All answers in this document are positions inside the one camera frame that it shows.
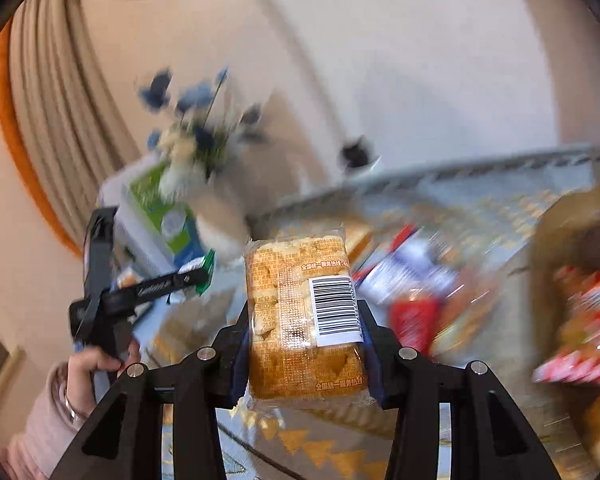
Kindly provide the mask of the pink sleeved left forearm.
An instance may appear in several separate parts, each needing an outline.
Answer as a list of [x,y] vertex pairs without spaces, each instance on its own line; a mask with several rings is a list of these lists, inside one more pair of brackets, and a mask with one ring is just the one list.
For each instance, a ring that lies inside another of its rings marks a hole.
[[48,479],[87,416],[68,399],[68,363],[55,366],[36,398],[26,426],[0,451],[11,479]]

